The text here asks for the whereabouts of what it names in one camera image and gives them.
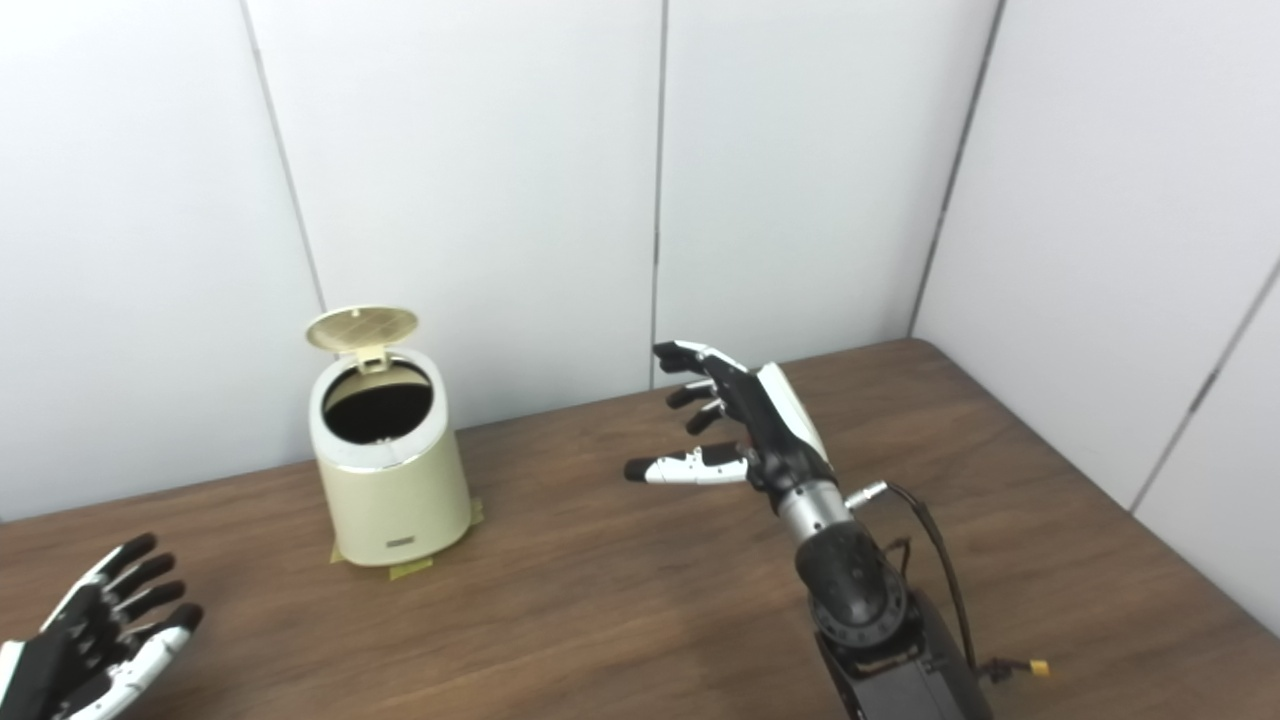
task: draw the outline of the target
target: white wall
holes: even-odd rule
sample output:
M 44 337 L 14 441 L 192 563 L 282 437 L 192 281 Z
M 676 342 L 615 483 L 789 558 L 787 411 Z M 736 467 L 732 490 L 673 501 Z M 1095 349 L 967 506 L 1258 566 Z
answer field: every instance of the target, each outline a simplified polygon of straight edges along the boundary
M 1280 292 L 1271 291 L 1138 519 L 1280 634 Z
M 1129 505 L 1280 255 L 1280 5 L 1009 4 L 915 334 Z
M 902 337 L 995 0 L 671 0 L 658 340 Z
M 0 4 L 0 518 L 307 456 L 319 311 L 234 1 Z
M 0 5 L 0 518 L 308 456 L 325 307 L 460 427 L 901 336 L 993 5 Z
M 330 307 L 470 425 L 648 387 L 658 0 L 250 1 Z

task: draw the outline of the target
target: black robotic finger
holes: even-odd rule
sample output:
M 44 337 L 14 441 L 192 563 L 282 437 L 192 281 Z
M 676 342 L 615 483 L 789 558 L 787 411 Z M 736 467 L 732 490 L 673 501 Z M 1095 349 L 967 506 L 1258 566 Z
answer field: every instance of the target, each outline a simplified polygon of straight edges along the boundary
M 147 588 L 142 593 L 116 605 L 115 612 L 119 614 L 120 621 L 128 624 L 161 605 L 178 600 L 186 592 L 187 585 L 182 580 L 173 580 L 163 585 Z
M 687 456 L 689 454 L 684 450 L 677 450 L 676 452 L 668 452 L 660 457 L 632 457 L 631 460 L 627 460 L 626 465 L 622 466 L 622 477 L 632 483 L 643 483 L 645 482 L 645 474 L 649 471 L 649 468 L 653 468 L 653 465 L 658 460 L 662 460 L 662 457 L 682 460 Z
M 707 428 L 709 428 L 712 423 L 719 420 L 723 416 L 724 416 L 723 402 L 721 402 L 719 400 L 717 400 L 716 402 L 708 402 L 707 405 L 703 405 L 703 409 L 699 410 L 689 420 L 689 423 L 685 424 L 685 429 L 689 430 L 689 434 L 696 436 L 700 434 Z
M 155 534 L 143 533 L 125 542 L 120 547 L 116 547 L 106 557 L 104 557 L 99 571 L 108 578 L 115 578 L 120 574 L 120 570 L 124 570 L 129 565 L 142 560 L 155 548 Z
M 698 356 L 704 348 L 703 345 L 667 341 L 653 346 L 653 354 L 658 357 L 658 366 L 664 373 L 698 373 L 703 372 L 703 361 Z
M 676 410 L 695 400 L 710 400 L 716 397 L 716 380 L 698 380 L 689 383 L 667 396 L 667 407 Z
M 730 462 L 741 462 L 742 459 L 742 451 L 733 441 L 703 446 L 703 465 L 707 465 L 708 468 L 728 465 Z
M 183 602 L 177 607 L 177 610 L 169 614 L 169 618 L 165 618 L 165 620 L 160 623 L 156 632 L 168 630 L 169 628 L 182 628 L 188 633 L 195 633 L 196 628 L 200 626 L 200 621 L 204 619 L 204 607 L 192 602 Z
M 138 588 L 146 583 L 150 583 L 169 570 L 173 570 L 174 565 L 177 565 L 177 560 L 172 552 L 148 557 L 147 560 L 138 562 L 122 573 L 120 577 L 116 578 L 115 582 L 106 585 L 102 592 L 114 598 L 115 603 L 119 603 L 131 594 L 138 592 Z

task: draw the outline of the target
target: robotic finger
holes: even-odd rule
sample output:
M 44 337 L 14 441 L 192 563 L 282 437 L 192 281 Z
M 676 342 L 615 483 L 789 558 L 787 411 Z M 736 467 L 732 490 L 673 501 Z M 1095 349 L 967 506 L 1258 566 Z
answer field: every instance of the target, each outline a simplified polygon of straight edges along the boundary
M 658 357 L 658 366 L 664 373 L 698 373 L 699 375 L 705 375 L 708 373 L 704 365 L 708 357 L 716 357 L 739 372 L 746 372 L 746 366 L 737 360 L 700 342 L 682 340 L 659 342 L 653 346 L 653 354 Z
M 49 614 L 45 624 L 40 626 L 41 632 L 49 629 L 81 588 L 86 585 L 106 585 L 114 582 L 122 570 L 142 560 L 155 548 L 156 537 L 151 533 L 143 533 L 108 552 L 102 560 L 99 560 L 96 565 L 90 568 L 87 573 L 72 584 L 67 594 L 63 596 L 63 600 L 54 607 L 54 611 Z
M 182 580 L 168 582 L 163 585 L 147 588 L 146 591 L 125 600 L 113 609 L 113 612 L 125 625 L 142 618 L 151 610 L 168 605 L 187 594 L 187 585 Z
M 635 483 L 718 486 L 746 479 L 748 460 L 737 443 L 722 442 L 663 457 L 628 460 L 623 477 Z
M 698 380 L 689 383 L 667 396 L 667 407 L 678 410 L 695 400 L 712 400 L 716 397 L 716 380 Z
M 703 430 L 709 428 L 712 423 L 719 420 L 724 416 L 724 402 L 722 400 L 713 400 L 690 418 L 689 423 L 685 424 L 685 429 L 691 436 L 701 434 Z
M 122 573 L 115 582 L 108 584 L 106 588 L 102 589 L 102 593 L 109 600 L 114 600 L 119 603 L 124 598 L 138 592 L 138 588 L 146 583 L 150 583 L 169 570 L 173 570 L 177 564 L 178 562 L 174 560 L 172 552 L 148 557 L 146 561 L 138 562 L 133 568 Z

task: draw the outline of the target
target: black cable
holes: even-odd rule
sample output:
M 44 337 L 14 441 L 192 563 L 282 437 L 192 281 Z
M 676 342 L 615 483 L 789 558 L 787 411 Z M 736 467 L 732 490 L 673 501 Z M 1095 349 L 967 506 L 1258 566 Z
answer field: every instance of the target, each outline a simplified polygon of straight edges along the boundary
M 969 632 L 969 614 L 964 609 L 964 596 L 960 593 L 960 580 L 956 579 L 955 568 L 951 565 L 951 556 L 947 555 L 947 544 L 942 539 L 942 532 L 938 530 L 937 523 L 933 521 L 933 515 L 929 514 L 927 505 L 920 502 L 911 495 L 906 488 L 896 486 L 893 483 L 887 483 L 888 489 L 893 491 L 908 505 L 911 506 L 911 511 L 915 512 L 916 519 L 920 520 L 920 525 L 924 525 L 925 534 L 929 536 L 929 542 L 938 551 L 938 560 L 942 561 L 942 573 L 947 578 L 947 588 L 951 591 L 951 603 L 956 609 L 956 621 L 960 624 L 960 643 L 964 646 L 964 657 L 969 662 L 969 667 L 978 670 L 978 657 L 973 650 L 973 634 Z
M 897 574 L 906 579 L 906 564 L 911 561 L 911 538 L 897 538 L 896 541 L 884 546 L 884 555 L 893 552 L 895 550 L 902 551 L 902 562 L 897 568 Z

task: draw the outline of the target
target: silver metal cylinder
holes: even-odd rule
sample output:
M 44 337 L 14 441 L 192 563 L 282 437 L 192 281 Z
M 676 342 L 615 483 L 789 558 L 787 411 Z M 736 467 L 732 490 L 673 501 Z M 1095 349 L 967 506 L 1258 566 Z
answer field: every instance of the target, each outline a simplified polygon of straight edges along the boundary
M 792 489 L 778 503 L 778 519 L 787 534 L 803 543 L 827 525 L 847 523 L 854 516 L 845 507 L 840 488 L 829 480 L 813 480 Z
M 876 497 L 879 493 L 887 489 L 888 489 L 888 483 L 886 483 L 884 480 L 879 480 L 878 483 L 872 483 L 864 487 L 863 489 L 846 497 L 845 507 L 847 507 L 849 511 L 852 512 L 854 510 L 858 510 L 863 505 L 867 505 L 868 502 L 876 500 Z

